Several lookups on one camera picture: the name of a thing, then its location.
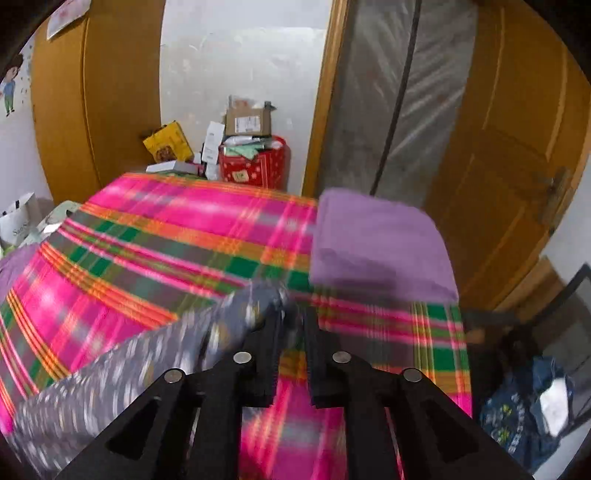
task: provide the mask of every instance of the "metal screw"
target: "metal screw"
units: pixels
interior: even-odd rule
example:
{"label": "metal screw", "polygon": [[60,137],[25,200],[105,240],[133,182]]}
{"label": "metal screw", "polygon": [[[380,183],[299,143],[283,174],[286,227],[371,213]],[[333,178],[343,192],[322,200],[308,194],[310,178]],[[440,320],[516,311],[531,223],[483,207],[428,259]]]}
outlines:
{"label": "metal screw", "polygon": [[335,352],[333,353],[333,360],[338,364],[348,364],[351,361],[351,354],[349,352]]}
{"label": "metal screw", "polygon": [[171,370],[168,370],[164,374],[164,381],[166,383],[176,383],[176,382],[180,381],[182,379],[182,377],[183,377],[183,373],[180,370],[173,368]]}
{"label": "metal screw", "polygon": [[247,364],[252,360],[252,355],[248,352],[238,352],[234,355],[234,361],[237,364]]}
{"label": "metal screw", "polygon": [[407,368],[402,372],[402,376],[407,382],[417,383],[423,379],[423,374],[416,368]]}

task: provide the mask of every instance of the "plastic sheet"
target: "plastic sheet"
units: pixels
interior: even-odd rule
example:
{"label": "plastic sheet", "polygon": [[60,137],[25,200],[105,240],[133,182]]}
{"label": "plastic sheet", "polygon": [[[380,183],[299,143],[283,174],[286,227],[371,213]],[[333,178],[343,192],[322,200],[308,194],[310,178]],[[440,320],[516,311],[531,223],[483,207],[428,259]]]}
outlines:
{"label": "plastic sheet", "polygon": [[376,196],[423,205],[462,103],[477,19],[470,0],[423,0],[408,85]]}
{"label": "plastic sheet", "polygon": [[[408,54],[415,0],[361,0],[321,160],[320,190],[369,193],[386,143]],[[478,8],[470,0],[423,0],[402,110],[376,195],[421,206],[444,156],[472,63]]]}
{"label": "plastic sheet", "polygon": [[369,193],[400,88],[413,13],[414,0],[351,5],[320,162],[320,189]]}

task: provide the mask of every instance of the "cardboard box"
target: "cardboard box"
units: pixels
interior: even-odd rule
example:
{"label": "cardboard box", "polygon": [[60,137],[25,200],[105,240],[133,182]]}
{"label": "cardboard box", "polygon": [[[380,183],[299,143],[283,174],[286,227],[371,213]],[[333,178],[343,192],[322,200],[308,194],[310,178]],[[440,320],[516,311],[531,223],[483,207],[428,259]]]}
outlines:
{"label": "cardboard box", "polygon": [[192,173],[193,175],[197,175],[199,173],[199,166],[195,165],[195,163],[186,163],[178,160],[170,160],[162,163],[157,163],[156,165],[148,165],[148,167],[146,168],[146,172],[148,173],[156,173],[159,171],[169,170],[180,171],[183,173]]}
{"label": "cardboard box", "polygon": [[271,108],[229,108],[226,114],[226,135],[271,135]]}
{"label": "cardboard box", "polygon": [[181,162],[194,158],[193,150],[184,136],[178,122],[172,122],[144,140],[144,145],[157,163],[178,160]]}

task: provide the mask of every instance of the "purple towel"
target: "purple towel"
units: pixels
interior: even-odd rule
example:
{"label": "purple towel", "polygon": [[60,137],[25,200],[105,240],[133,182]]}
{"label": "purple towel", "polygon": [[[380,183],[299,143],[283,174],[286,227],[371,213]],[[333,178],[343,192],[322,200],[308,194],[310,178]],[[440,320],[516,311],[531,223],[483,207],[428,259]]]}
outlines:
{"label": "purple towel", "polygon": [[12,284],[29,264],[39,244],[25,245],[0,260],[0,303],[4,302]]}
{"label": "purple towel", "polygon": [[458,300],[445,244],[428,215],[345,189],[320,197],[310,282],[400,300]]}

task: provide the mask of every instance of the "pink plaid blanket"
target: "pink plaid blanket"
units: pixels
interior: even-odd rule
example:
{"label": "pink plaid blanket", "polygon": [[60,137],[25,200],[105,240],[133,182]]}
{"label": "pink plaid blanket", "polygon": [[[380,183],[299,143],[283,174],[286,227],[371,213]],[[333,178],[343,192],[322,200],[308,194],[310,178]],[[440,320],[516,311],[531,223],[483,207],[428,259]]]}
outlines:
{"label": "pink plaid blanket", "polygon": [[[376,367],[416,367],[470,413],[455,306],[366,304],[308,282],[314,200],[162,174],[127,174],[42,244],[0,306],[0,427],[21,402],[118,342],[276,278]],[[315,410],[303,349],[284,352],[274,405],[242,430],[243,479],[345,477],[340,409]]]}

